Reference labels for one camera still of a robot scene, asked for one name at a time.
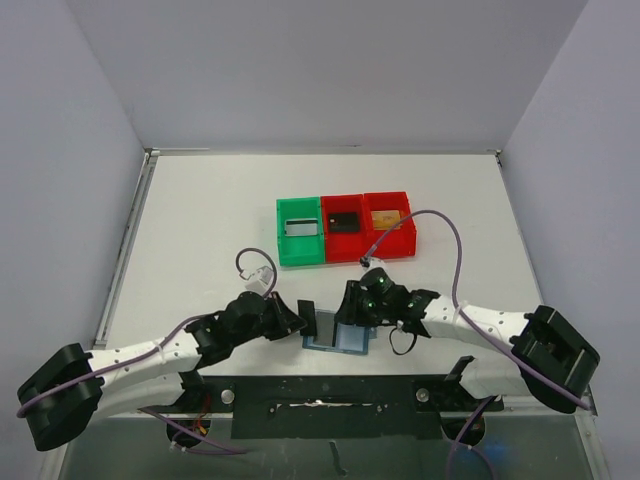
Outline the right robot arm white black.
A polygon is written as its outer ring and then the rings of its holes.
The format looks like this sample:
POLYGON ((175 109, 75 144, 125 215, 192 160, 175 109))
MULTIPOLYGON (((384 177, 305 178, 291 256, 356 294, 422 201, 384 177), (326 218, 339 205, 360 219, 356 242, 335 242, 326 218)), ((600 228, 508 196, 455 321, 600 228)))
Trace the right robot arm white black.
POLYGON ((462 305, 435 291, 408 290, 377 267, 347 282, 335 320, 392 326, 416 337, 456 340, 502 354, 500 360, 472 357, 454 372, 445 395, 456 408, 504 396, 531 396, 567 414, 589 407, 583 396, 600 356, 552 307, 509 312, 462 305))

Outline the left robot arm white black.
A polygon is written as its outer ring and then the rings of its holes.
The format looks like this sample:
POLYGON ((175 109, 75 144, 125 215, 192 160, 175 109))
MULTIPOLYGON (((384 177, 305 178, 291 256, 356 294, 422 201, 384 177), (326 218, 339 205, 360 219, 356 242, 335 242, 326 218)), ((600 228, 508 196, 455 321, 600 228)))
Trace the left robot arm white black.
POLYGON ((190 411, 200 405, 200 369, 228 359, 249 341, 280 340, 307 322, 273 292, 244 292, 225 309, 189 317, 156 340, 111 350, 61 347, 17 391, 17 417, 35 448, 54 450, 95 419, 152 406, 190 411))

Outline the dark grey credit card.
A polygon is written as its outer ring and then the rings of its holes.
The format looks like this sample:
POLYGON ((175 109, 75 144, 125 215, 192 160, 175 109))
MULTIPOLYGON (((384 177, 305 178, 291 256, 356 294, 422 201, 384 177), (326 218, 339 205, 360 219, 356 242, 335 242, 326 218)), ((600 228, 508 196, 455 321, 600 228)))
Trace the dark grey credit card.
POLYGON ((317 321, 316 321, 316 309, 315 303, 311 300, 297 301, 298 316, 304 320, 305 325, 299 330, 301 336, 304 337, 316 337, 317 336, 317 321))

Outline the blue leather card holder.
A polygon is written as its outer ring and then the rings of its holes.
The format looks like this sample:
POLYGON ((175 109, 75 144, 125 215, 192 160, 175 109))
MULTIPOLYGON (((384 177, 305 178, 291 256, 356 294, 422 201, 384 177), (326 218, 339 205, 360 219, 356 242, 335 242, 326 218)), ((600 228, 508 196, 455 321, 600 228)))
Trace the blue leather card holder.
POLYGON ((303 337, 302 348, 330 353, 365 356, 368 354, 369 342, 376 337, 377 330, 375 328, 336 323, 334 347, 322 347, 314 343, 315 337, 303 337))

